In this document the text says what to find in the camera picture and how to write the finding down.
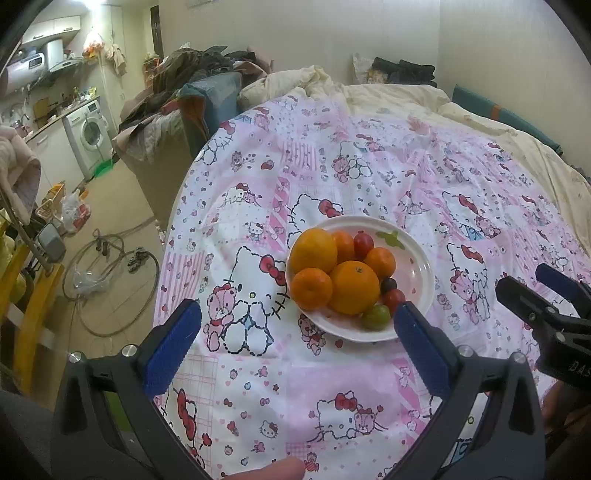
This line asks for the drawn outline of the finger tip of person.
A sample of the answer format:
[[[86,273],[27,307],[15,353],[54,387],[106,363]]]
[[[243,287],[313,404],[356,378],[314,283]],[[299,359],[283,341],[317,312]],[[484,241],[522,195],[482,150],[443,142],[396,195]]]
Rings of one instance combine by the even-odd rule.
[[[301,480],[304,478],[304,473],[304,462],[287,457],[263,468],[226,476],[225,480]]]

